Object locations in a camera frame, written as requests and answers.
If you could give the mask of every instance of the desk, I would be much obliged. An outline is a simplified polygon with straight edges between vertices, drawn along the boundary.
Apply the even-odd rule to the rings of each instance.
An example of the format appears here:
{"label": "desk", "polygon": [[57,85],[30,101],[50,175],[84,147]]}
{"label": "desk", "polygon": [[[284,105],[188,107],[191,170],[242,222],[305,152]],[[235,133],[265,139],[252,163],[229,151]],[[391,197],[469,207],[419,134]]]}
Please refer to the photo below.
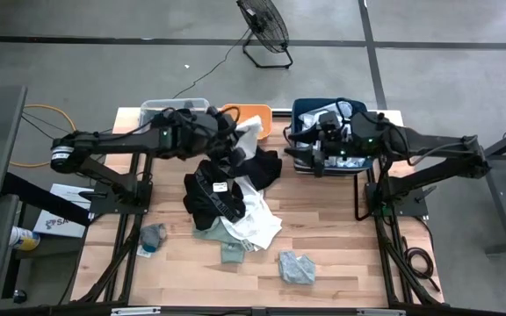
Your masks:
{"label": "desk", "polygon": [[[385,113],[392,122],[402,125],[399,111]],[[120,108],[113,131],[134,129],[139,115],[139,108]],[[283,229],[268,250],[247,253],[242,264],[220,263],[218,241],[196,240],[191,235],[192,217],[183,205],[183,178],[196,170],[203,157],[186,162],[155,160],[153,197],[143,225],[165,223],[168,239],[152,258],[137,257],[130,305],[387,306],[374,222],[355,220],[352,177],[318,179],[297,174],[292,157],[284,154],[287,144],[282,129],[288,124],[289,118],[275,118],[272,134],[259,143],[264,149],[277,150],[283,160],[281,177],[265,194],[273,214],[283,220]],[[105,164],[126,173],[130,155],[108,155]],[[395,163],[390,171],[396,176],[410,172],[412,168],[405,162]],[[364,213],[362,188],[367,181],[364,173],[358,178]],[[399,221],[409,246],[423,248],[432,256],[430,238],[422,224],[411,218]],[[89,227],[72,299],[85,294],[105,270],[118,222],[118,215],[105,215]],[[277,264],[280,250],[309,256],[317,265],[315,284],[288,285],[281,281]],[[397,268],[392,268],[392,273],[396,293],[402,298]],[[119,284],[123,275],[121,267]],[[423,285],[433,297],[443,300],[428,282],[423,281]]]}

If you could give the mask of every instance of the concrete floor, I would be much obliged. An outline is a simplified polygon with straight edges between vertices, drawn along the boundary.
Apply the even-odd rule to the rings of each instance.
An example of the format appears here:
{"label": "concrete floor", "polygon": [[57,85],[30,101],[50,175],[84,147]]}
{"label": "concrete floor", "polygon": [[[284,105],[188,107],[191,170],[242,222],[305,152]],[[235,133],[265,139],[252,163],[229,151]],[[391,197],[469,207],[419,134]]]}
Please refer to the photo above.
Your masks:
{"label": "concrete floor", "polygon": [[[274,0],[292,40],[364,40],[357,0]],[[506,1],[367,0],[379,41],[506,43]],[[236,40],[246,25],[233,0],[0,0],[0,33]],[[112,126],[120,106],[171,98],[223,58],[227,46],[0,44],[0,85],[24,84],[27,101],[59,106],[81,130]],[[266,61],[262,47],[253,53]],[[211,104],[291,107],[300,97],[350,97],[376,109],[365,47],[291,47],[288,71],[256,69],[236,49],[216,72],[181,97]],[[377,49],[387,109],[421,133],[477,133],[483,146],[506,131],[506,50]],[[67,127],[58,115],[37,111]],[[52,135],[59,131],[47,129]],[[21,162],[49,158],[48,142],[23,124],[13,152]],[[30,181],[86,185],[47,168],[14,169]],[[451,179],[429,195],[430,227],[446,301],[506,312],[506,255],[483,249],[504,233],[484,180]],[[37,261],[29,305],[55,304],[71,258]]]}

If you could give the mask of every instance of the fan stand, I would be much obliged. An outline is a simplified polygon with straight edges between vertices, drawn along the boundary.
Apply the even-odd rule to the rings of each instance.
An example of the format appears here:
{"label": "fan stand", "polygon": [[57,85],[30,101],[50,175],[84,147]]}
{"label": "fan stand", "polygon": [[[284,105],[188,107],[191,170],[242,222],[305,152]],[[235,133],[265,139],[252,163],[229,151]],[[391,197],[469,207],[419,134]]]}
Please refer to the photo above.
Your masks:
{"label": "fan stand", "polygon": [[251,55],[247,52],[247,49],[245,48],[251,42],[251,38],[252,37],[253,37],[253,32],[250,32],[249,36],[245,40],[245,43],[243,43],[243,53],[246,54],[247,57],[249,57],[249,59],[251,61],[253,61],[253,63],[255,64],[255,66],[257,68],[263,68],[263,69],[267,69],[267,68],[285,68],[285,69],[289,69],[290,66],[292,66],[292,64],[294,63],[294,61],[292,60],[292,56],[290,56],[290,53],[288,53],[288,49],[286,47],[284,48],[284,50],[285,50],[286,56],[288,56],[288,60],[290,61],[290,63],[288,63],[286,65],[270,65],[270,66],[265,66],[265,65],[261,65],[258,62],[256,62],[253,59],[253,57],[251,57]]}

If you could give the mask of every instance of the blue bin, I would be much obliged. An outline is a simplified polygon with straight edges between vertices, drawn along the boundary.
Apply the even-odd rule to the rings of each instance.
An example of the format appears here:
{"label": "blue bin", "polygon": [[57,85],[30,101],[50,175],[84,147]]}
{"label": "blue bin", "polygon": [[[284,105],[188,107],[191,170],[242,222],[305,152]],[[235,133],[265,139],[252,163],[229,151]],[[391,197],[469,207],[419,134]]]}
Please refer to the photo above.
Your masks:
{"label": "blue bin", "polygon": [[[291,124],[291,133],[297,133],[301,131],[302,122],[299,119],[299,116],[307,111],[312,111],[318,108],[321,108],[325,105],[332,104],[336,101],[336,98],[302,98],[294,101],[292,105],[292,124]],[[347,101],[352,105],[352,112],[357,113],[360,111],[367,111],[366,105],[362,102],[350,100],[347,98],[342,98],[341,101]],[[325,175],[328,176],[345,176],[345,175],[356,175],[361,171],[365,171],[372,167],[372,160],[367,159],[362,167],[359,168],[340,168],[340,167],[332,167],[326,168],[324,171]],[[313,173],[314,171],[308,166],[304,165],[299,160],[294,160],[294,169],[301,173]]]}

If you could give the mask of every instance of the orange bin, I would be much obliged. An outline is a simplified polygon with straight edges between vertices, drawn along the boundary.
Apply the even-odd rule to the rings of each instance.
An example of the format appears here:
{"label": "orange bin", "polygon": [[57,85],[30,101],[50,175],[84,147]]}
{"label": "orange bin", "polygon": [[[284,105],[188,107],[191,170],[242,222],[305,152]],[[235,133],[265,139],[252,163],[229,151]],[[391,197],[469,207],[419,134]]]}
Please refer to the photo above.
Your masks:
{"label": "orange bin", "polygon": [[[235,106],[239,108],[240,116],[237,123],[242,123],[247,119],[250,119],[256,115],[261,117],[261,122],[263,124],[263,131],[257,137],[259,140],[267,138],[272,131],[272,109],[267,104],[226,104],[221,109],[225,110],[230,106]],[[237,111],[229,111],[228,112],[232,118],[235,119],[237,117]]]}

